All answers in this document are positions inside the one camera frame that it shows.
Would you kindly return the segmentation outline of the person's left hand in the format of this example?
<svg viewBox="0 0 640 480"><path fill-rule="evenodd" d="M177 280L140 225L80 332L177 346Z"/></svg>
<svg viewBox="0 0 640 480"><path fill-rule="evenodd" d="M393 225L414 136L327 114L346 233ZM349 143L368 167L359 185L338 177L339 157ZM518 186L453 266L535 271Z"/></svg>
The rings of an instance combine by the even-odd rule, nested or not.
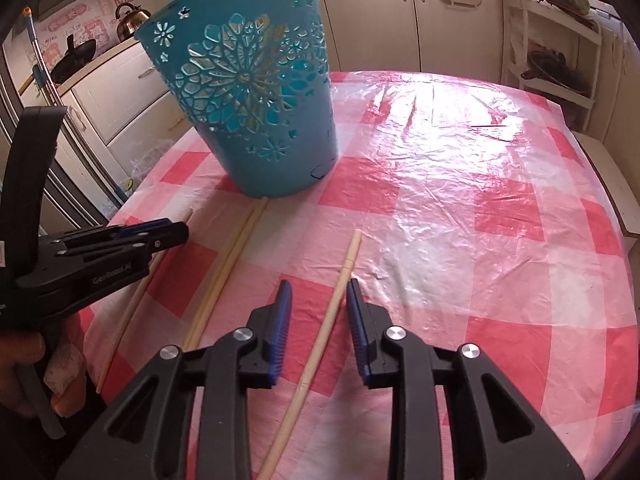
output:
<svg viewBox="0 0 640 480"><path fill-rule="evenodd" d="M53 330L51 355L47 356L47 339L40 333L1 332L1 405L8 410L32 417L35 405L28 398L20 374L31 368L49 372L58 383L50 396L50 405L58 416L70 418L85 405L87 364L84 355L85 331L80 315L73 314Z"/></svg>

